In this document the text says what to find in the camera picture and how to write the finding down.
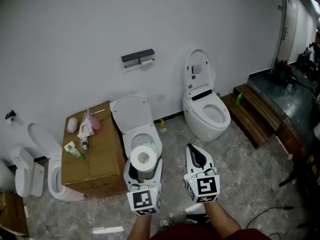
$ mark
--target ceiling light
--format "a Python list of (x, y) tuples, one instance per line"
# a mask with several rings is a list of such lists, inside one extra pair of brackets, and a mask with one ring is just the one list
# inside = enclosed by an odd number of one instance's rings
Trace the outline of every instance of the ceiling light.
[(313, 5), (315, 11), (316, 11), (318, 14), (320, 14), (320, 6), (319, 6), (319, 3), (318, 3), (316, 0), (311, 0), (311, 2), (312, 2), (312, 5)]

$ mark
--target power cord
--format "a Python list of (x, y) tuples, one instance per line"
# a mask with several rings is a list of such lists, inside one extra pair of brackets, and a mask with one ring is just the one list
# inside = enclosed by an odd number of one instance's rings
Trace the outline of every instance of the power cord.
[[(270, 207), (270, 208), (264, 210), (263, 212), (259, 213), (259, 214), (258, 214), (257, 216), (255, 216), (252, 220), (250, 220), (250, 222), (249, 222), (248, 225), (245, 227), (245, 229), (247, 230), (248, 227), (249, 227), (249, 225), (250, 225), (253, 221), (255, 221), (260, 215), (264, 214), (265, 212), (267, 212), (267, 211), (269, 211), (269, 210), (272, 210), (272, 209), (293, 210), (293, 209), (301, 208), (301, 207), (304, 207), (304, 205), (296, 206), (296, 207), (295, 207), (295, 206), (292, 206), (292, 205), (290, 205), (290, 206), (283, 206), (283, 207), (278, 207), (278, 206)], [(281, 236), (280, 236), (280, 234), (279, 234), (278, 232), (272, 233), (272, 234), (268, 235), (268, 237), (274, 236), (274, 235), (278, 235), (278, 236), (279, 236), (279, 239), (281, 240)]]

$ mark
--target sticker label on toilet lid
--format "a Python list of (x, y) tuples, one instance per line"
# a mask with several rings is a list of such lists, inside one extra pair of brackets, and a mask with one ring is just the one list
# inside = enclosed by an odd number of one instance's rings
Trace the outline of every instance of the sticker label on toilet lid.
[(201, 64), (199, 64), (199, 65), (193, 65), (192, 67), (191, 67), (191, 69), (192, 69), (192, 74), (200, 74), (201, 72), (202, 72), (202, 67), (201, 67)]

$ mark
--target door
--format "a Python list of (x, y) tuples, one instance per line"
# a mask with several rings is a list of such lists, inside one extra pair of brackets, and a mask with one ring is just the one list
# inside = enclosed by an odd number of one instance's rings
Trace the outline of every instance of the door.
[(285, 18), (281, 37), (281, 43), (277, 55), (279, 61), (288, 61), (291, 50), (294, 44), (296, 27), (297, 27), (297, 14), (298, 3), (297, 0), (285, 0)]

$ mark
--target cardboard box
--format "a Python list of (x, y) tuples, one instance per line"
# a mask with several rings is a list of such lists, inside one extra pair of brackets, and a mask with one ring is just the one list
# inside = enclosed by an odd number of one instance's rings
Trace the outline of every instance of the cardboard box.
[(29, 236), (24, 202), (20, 196), (0, 192), (0, 226), (17, 236)]
[[(77, 137), (85, 111), (66, 119), (63, 146), (73, 141), (76, 149), (84, 154), (85, 159), (79, 161), (63, 148), (61, 183), (67, 188), (90, 197), (106, 198), (128, 191), (123, 178), (126, 155), (121, 133), (112, 118), (110, 102), (107, 101), (89, 109), (90, 113), (100, 110), (105, 111), (94, 114), (94, 117), (100, 121), (102, 127), (88, 138), (87, 150), (81, 149), (80, 139)], [(79, 123), (77, 131), (70, 134), (67, 132), (67, 123), (72, 117), (78, 119)]]

